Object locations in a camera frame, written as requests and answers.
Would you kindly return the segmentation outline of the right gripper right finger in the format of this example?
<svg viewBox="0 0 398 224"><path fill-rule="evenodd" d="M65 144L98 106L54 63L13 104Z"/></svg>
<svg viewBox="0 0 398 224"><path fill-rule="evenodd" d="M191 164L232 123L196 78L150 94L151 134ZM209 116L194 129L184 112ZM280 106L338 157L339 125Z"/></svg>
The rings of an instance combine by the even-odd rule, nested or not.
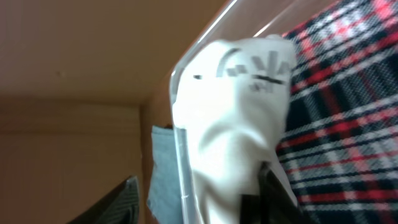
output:
<svg viewBox="0 0 398 224"><path fill-rule="evenodd" d="M257 179L259 195L241 197L240 224L311 224L311 218L294 205L265 162Z"/></svg>

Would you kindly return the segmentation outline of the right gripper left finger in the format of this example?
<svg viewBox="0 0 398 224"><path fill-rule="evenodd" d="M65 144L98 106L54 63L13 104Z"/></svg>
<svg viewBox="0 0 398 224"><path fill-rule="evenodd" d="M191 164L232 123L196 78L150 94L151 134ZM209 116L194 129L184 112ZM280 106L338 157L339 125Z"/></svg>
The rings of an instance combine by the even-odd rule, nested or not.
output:
<svg viewBox="0 0 398 224"><path fill-rule="evenodd" d="M138 224L139 180L130 176L68 224Z"/></svg>

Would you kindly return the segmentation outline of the plaid flannel cloth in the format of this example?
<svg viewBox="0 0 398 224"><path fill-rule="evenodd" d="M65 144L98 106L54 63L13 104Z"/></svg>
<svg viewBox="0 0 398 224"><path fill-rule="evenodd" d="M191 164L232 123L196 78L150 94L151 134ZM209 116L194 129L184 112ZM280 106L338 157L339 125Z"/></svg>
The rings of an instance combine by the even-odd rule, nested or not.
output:
<svg viewBox="0 0 398 224"><path fill-rule="evenodd" d="M315 223L397 224L397 0L338 1L295 44L277 155Z"/></svg>

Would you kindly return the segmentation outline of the white t-shirt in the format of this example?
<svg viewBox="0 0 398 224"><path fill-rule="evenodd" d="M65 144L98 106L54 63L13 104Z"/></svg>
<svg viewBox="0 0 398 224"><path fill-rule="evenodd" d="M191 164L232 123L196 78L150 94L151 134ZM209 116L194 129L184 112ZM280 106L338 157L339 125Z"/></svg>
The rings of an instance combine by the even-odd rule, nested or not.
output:
<svg viewBox="0 0 398 224"><path fill-rule="evenodd" d="M172 107L186 132L199 223L237 223L243 195L259 195L270 169L297 199L276 154L287 122L294 45L279 35L216 40L185 67Z"/></svg>

